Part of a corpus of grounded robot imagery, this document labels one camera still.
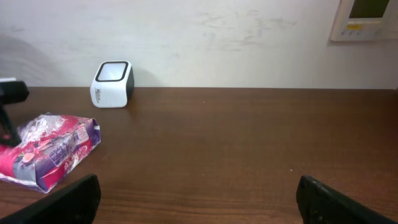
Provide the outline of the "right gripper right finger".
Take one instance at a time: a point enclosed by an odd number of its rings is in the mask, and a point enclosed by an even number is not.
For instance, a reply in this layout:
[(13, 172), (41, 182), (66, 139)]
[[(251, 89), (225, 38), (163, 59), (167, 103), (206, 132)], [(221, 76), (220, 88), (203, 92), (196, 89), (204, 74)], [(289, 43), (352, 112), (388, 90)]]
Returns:
[(309, 175), (300, 178), (296, 202), (304, 224), (397, 224)]

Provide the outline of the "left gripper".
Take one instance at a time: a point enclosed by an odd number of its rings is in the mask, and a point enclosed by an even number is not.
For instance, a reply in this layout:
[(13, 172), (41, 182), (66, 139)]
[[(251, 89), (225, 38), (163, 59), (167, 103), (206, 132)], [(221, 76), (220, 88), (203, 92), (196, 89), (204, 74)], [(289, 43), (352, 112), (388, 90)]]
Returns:
[(27, 99), (29, 90), (25, 82), (16, 78), (1, 78), (1, 145), (16, 147), (21, 143), (17, 128), (10, 120), (4, 105)]

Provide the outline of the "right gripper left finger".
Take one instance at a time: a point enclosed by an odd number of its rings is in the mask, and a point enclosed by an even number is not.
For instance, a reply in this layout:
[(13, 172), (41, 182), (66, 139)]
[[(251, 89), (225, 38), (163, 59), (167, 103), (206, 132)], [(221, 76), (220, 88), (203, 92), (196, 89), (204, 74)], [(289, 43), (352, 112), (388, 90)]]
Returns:
[(98, 177), (78, 181), (1, 219), (1, 224), (92, 224), (101, 200)]

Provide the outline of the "purple pink tissue pack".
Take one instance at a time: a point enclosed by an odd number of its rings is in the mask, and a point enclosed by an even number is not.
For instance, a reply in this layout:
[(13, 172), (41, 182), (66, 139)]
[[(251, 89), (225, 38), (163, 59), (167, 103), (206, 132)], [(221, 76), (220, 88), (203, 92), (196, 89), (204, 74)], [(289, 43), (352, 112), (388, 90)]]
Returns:
[(1, 146), (1, 180), (49, 193), (100, 142), (94, 118), (42, 114), (16, 128), (21, 143)]

